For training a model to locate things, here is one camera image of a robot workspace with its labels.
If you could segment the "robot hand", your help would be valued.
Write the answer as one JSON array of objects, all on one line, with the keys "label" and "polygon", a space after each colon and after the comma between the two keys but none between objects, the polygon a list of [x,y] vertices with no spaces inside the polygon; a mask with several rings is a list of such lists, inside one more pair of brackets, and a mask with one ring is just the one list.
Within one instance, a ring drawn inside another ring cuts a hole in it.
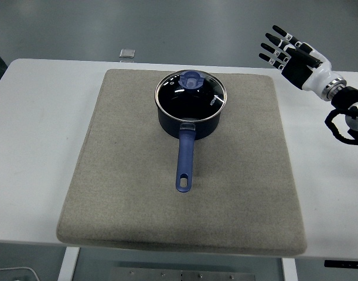
[{"label": "robot hand", "polygon": [[259,58],[278,69],[292,85],[327,101],[333,91],[346,87],[346,80],[332,70],[324,55],[279,26],[272,29],[277,35],[265,34],[272,45],[262,43],[268,53],[260,53]]}]

